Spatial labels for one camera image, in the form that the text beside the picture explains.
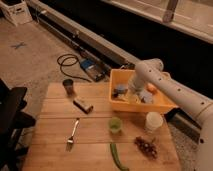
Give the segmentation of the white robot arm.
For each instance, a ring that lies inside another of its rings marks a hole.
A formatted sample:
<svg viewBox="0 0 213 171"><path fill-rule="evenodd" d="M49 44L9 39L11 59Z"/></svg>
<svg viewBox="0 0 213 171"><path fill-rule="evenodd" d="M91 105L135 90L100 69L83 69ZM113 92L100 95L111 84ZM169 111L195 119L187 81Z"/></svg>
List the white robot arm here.
<svg viewBox="0 0 213 171"><path fill-rule="evenodd" d="M194 171L213 171L213 99L166 77L163 68L158 58L139 61L129 89L138 93L151 83L187 113L201 127Z"/></svg>

